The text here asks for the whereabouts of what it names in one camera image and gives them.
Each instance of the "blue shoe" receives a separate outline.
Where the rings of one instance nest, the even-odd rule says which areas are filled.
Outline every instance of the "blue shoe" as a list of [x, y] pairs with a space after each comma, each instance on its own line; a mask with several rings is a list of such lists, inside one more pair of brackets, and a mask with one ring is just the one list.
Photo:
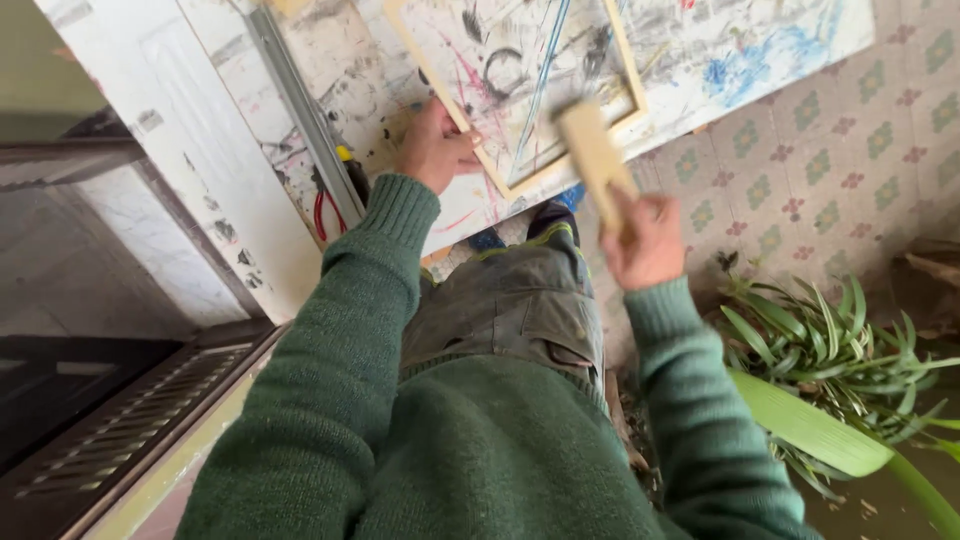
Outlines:
[[564, 191], [563, 193], [557, 195], [556, 197], [553, 197], [550, 200], [556, 203], [560, 203], [561, 205], [564, 205], [565, 207], [570, 209], [571, 212], [576, 213], [577, 206], [581, 203], [581, 201], [584, 200], [584, 195], [586, 194], [587, 194], [587, 189], [584, 187], [584, 185], [576, 184], [570, 189], [568, 189], [567, 191]]
[[496, 233], [493, 227], [487, 227], [483, 231], [467, 238], [467, 245], [477, 253], [483, 253], [487, 250], [505, 248], [507, 244], [503, 243], [500, 235]]

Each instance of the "hand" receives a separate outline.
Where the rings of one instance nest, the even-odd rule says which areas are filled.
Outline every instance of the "hand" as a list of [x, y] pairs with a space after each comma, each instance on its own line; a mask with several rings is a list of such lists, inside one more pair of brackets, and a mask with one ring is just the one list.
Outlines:
[[483, 142], [477, 131], [461, 134], [439, 99], [414, 118], [396, 160], [396, 172], [413, 177], [440, 195], [454, 175], [483, 170], [473, 149]]
[[624, 231], [604, 232], [600, 240], [616, 282], [624, 290], [639, 290], [682, 276], [686, 248], [680, 233], [680, 203], [663, 195], [631, 201], [616, 191]]

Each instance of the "green sweater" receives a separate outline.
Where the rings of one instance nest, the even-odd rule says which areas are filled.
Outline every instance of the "green sweater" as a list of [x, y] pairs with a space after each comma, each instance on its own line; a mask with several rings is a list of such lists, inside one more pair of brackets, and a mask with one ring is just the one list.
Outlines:
[[412, 179], [379, 179], [210, 453], [178, 538], [819, 538], [686, 279], [625, 298], [665, 514], [576, 378], [467, 356], [398, 381], [439, 212]]

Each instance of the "spider plant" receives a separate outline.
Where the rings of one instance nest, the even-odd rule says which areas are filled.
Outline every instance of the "spider plant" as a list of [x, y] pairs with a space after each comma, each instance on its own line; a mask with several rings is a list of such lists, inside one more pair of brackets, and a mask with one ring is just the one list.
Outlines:
[[[725, 291], [730, 301], [721, 307], [726, 320], [717, 321], [717, 327], [724, 335], [725, 361], [732, 373], [766, 381], [881, 441], [884, 448], [914, 441], [960, 461], [960, 445], [926, 432], [928, 426], [960, 430], [960, 421], [937, 418], [946, 400], [923, 413], [914, 407], [918, 392], [937, 380], [937, 369], [960, 364], [960, 358], [933, 360], [926, 355], [921, 361], [915, 350], [916, 329], [906, 313], [889, 331], [869, 323], [863, 288], [854, 276], [839, 280], [841, 295], [836, 305], [827, 302], [815, 284], [794, 281], [803, 295], [731, 275]], [[744, 387], [738, 387], [743, 393]], [[839, 466], [840, 461], [826, 463], [822, 455], [818, 458], [798, 448], [803, 444], [797, 439], [784, 440], [773, 424], [787, 425], [793, 419], [757, 420], [771, 432], [771, 451], [777, 457], [825, 497], [842, 501], [829, 485], [832, 480], [851, 479], [850, 470], [840, 470], [847, 467]], [[816, 437], [811, 433], [807, 439]], [[842, 461], [844, 453], [841, 448], [832, 455], [840, 455]], [[860, 458], [849, 450], [846, 454], [851, 462]], [[881, 465], [891, 456], [891, 463], [902, 465], [902, 456], [892, 450], [879, 457]]]

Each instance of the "wooden picture frame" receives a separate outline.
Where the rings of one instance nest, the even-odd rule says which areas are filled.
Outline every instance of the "wooden picture frame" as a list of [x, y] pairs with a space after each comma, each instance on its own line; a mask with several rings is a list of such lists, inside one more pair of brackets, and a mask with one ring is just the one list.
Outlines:
[[[436, 70], [427, 60], [426, 55], [423, 54], [423, 50], [417, 45], [414, 36], [400, 18], [400, 9], [403, 8], [408, 1], [409, 0], [384, 0], [383, 12], [387, 16], [387, 20], [391, 26], [396, 30], [400, 40], [403, 41], [407, 51], [417, 63], [417, 66], [423, 72], [423, 75], [433, 85], [434, 92], [446, 107], [457, 128], [462, 132], [466, 132], [470, 129], [469, 120], [467, 120], [460, 107], [458, 107], [456, 100], [453, 98], [453, 94], [450, 93], [449, 88], [447, 88], [443, 82], [444, 79], [437, 74]], [[603, 0], [603, 3], [607, 11], [607, 16], [610, 18], [610, 28], [613, 33], [613, 38], [616, 41], [616, 49], [620, 52], [620, 58], [623, 60], [623, 65], [627, 71], [627, 86], [636, 105], [636, 109], [633, 112], [628, 113], [614, 122], [612, 127], [607, 131], [610, 138], [615, 139], [621, 131], [629, 129], [637, 120], [646, 115], [648, 109], [646, 95], [643, 92], [643, 84], [640, 82], [640, 74], [636, 70], [634, 52], [631, 50], [630, 42], [627, 40], [627, 32], [623, 28], [623, 20], [620, 18], [618, 7], [614, 3], [614, 0]], [[544, 167], [534, 171], [513, 187], [510, 187], [504, 182], [503, 177], [500, 176], [500, 171], [497, 170], [493, 160], [491, 160], [483, 147], [478, 147], [474, 153], [487, 172], [487, 176], [493, 184], [496, 185], [500, 194], [508, 201], [513, 201], [524, 192], [535, 187], [543, 178], [571, 165], [571, 157], [569, 153], [565, 153]]]

